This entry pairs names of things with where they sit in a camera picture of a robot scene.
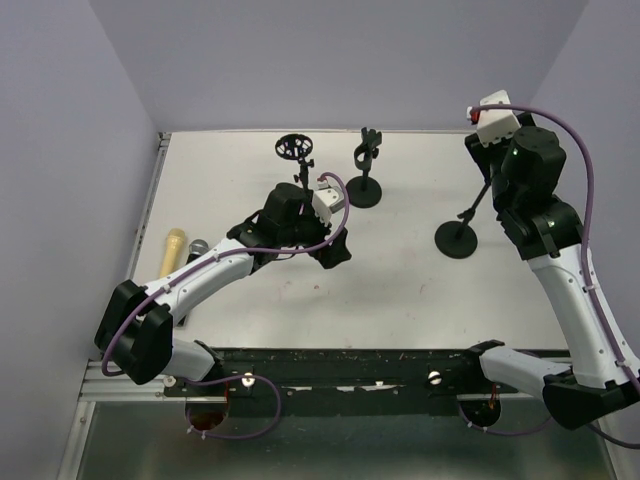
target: white connector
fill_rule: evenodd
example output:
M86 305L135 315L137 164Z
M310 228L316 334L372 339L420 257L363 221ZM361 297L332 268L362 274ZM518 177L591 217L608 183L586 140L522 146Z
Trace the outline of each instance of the white connector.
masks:
M313 191L311 205L318 215L318 218L328 225L331 215L344 208L344 195L337 189L330 187L326 182L318 182L319 189Z
M509 105L509 95L506 90L500 90L480 100L480 105L490 104ZM499 143L504 139L513 137L520 128L520 122L513 110L483 110L478 118L477 133L480 143L488 147L492 143Z

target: microphone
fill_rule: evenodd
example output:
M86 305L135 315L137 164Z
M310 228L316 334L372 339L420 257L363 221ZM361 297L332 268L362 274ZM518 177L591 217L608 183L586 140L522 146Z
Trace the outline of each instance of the microphone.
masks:
M209 244L202 240L201 238L197 238L189 245L189 256L187 257L187 265L197 260L202 255L209 251ZM176 324L177 327L184 327L185 322L187 321L187 316L185 315L180 319L180 321Z
M167 235L167 249L164 252L159 278L166 277L175 271L176 260L180 256L180 250L182 250L182 246L186 240L187 236L184 230L180 228L172 228L169 230L169 235Z

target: microphone holder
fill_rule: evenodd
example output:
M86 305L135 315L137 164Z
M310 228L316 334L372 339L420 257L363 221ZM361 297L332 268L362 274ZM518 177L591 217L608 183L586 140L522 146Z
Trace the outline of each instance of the microphone holder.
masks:
M300 172L294 175L296 183L302 185L304 193L311 196L313 193L309 189L309 169L315 166L313 160L307 162L307 156L313 150L313 142L306 135L301 133L290 133L280 138L276 142L276 154L285 160L295 160L298 162Z
M356 168L362 170L362 176L354 177L347 183L347 192L351 205L357 208L371 208L382 198L382 187L369 177L371 163L378 158L382 144L382 132L364 127L361 130L362 143L353 152Z

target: black stand pole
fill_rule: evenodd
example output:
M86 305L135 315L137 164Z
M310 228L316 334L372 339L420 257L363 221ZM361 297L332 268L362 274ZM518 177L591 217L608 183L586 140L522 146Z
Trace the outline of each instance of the black stand pole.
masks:
M491 187L491 183L485 183L471 207L458 215L462 222L456 220L445 222L436 230L436 246L447 257L467 258L478 248L478 237L469 223L475 217L478 205L489 191L489 187Z
M362 172L362 185L360 186L361 190L366 190L367 189L367 183L369 180L369 172L371 171L371 169L369 170L365 170L364 172Z
M315 167L315 164L313 160L309 160L307 162L304 158L301 158L300 160L298 160L298 165L300 166L300 174L294 175L293 179L296 182L300 182L302 184L302 189L304 190L304 193L306 193L309 196L312 196L313 192L309 190L309 168Z

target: glass panel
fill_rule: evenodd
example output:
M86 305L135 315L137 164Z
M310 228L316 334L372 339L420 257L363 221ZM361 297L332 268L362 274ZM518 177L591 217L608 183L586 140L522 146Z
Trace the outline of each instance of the glass panel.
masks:
M79 478L611 478L599 438L555 424L537 435L501 438L454 417L285 417L257 440L202 441L186 435L183 412L169 403L98 405ZM503 400L496 428L522 429L544 416L536 401ZM264 422L229 419L220 428L244 433Z

